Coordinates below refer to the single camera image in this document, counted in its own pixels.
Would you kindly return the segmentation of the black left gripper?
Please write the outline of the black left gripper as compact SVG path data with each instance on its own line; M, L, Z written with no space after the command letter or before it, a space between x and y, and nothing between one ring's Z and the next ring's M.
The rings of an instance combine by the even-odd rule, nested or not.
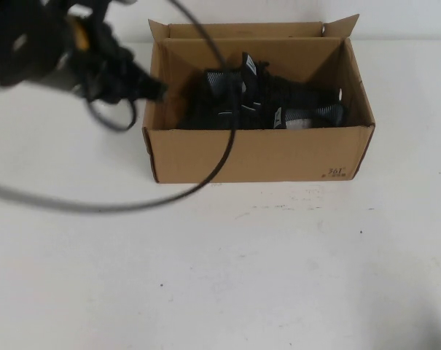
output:
M58 11L66 43L58 61L58 89L83 98L89 105L95 101L165 101L168 86L135 62L133 52L119 43L105 21L106 13L105 9L92 9L88 15Z

